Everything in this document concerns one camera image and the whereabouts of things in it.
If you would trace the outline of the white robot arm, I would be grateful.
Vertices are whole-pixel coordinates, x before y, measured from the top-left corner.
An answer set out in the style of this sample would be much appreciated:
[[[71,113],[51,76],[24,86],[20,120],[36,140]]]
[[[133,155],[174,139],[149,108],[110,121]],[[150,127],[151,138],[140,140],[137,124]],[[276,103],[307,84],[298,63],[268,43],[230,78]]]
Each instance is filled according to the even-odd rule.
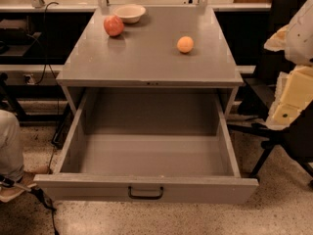
[[[295,64],[292,71],[281,71],[267,127],[289,127],[313,101],[313,0],[307,0],[290,22],[281,27],[264,44],[266,50],[283,51]]]

